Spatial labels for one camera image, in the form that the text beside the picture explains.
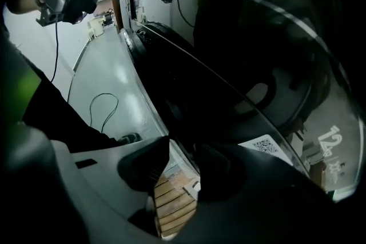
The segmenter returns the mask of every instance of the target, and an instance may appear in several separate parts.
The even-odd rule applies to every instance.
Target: black cable
[[[101,133],[103,133],[104,126],[107,124],[107,122],[110,119],[110,117],[112,117],[113,114],[116,112],[117,107],[118,107],[118,103],[120,102],[120,100],[114,94],[111,94],[111,93],[102,93],[102,94],[96,95],[94,97],[94,99],[91,101],[90,106],[89,106],[89,111],[90,111],[90,125],[89,126],[90,127],[93,124],[92,105],[93,105],[94,101],[96,100],[96,98],[98,98],[98,97],[100,97],[102,95],[112,95],[114,98],[117,99],[117,104],[116,104],[115,108],[113,109],[113,111],[111,113],[109,113],[109,115],[107,116],[107,118],[104,120]]]
[[[192,26],[186,19],[185,19],[185,17],[183,16],[183,13],[182,13],[182,11],[181,11],[181,5],[180,5],[180,3],[179,3],[179,0],[177,0],[177,3],[178,3],[178,10],[179,10],[179,12],[180,12],[180,14],[181,14],[181,16],[182,16],[182,19],[187,23],[187,25],[189,25],[189,26],[191,26],[191,27],[194,27],[194,26]]]
[[[53,71],[53,77],[51,79],[51,82],[53,82],[56,70],[57,70],[57,60],[58,60],[58,33],[57,33],[57,23],[55,23],[55,30],[56,30],[56,62],[55,62],[55,70]]]

